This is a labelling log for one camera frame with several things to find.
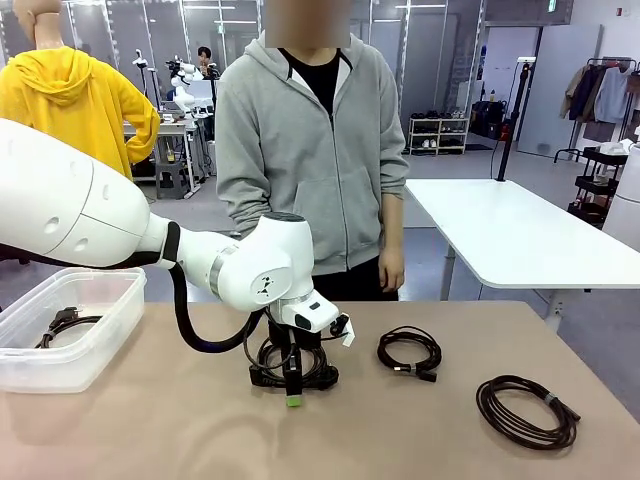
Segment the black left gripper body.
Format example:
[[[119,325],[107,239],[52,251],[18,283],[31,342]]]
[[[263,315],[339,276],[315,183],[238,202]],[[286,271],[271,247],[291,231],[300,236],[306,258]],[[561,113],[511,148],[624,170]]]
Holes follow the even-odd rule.
[[[289,351],[293,343],[303,350],[321,347],[320,333],[310,333],[300,328],[277,323],[270,310],[267,311],[267,317],[269,319],[269,340],[274,347],[281,351]]]

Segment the person's left hand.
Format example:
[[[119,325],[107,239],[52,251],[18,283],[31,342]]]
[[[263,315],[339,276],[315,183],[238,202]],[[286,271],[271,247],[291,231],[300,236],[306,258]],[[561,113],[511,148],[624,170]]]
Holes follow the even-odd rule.
[[[379,280],[384,292],[395,292],[405,282],[404,249],[400,246],[386,246],[379,257]]]

